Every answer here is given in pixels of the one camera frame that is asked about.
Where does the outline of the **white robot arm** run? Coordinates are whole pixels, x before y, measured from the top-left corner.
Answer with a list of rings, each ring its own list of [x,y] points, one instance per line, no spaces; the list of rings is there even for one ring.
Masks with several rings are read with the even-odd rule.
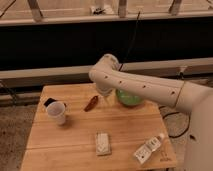
[[[213,171],[213,88],[189,81],[136,75],[119,70],[118,59],[103,55],[89,71],[102,96],[119,89],[190,114],[184,171]]]

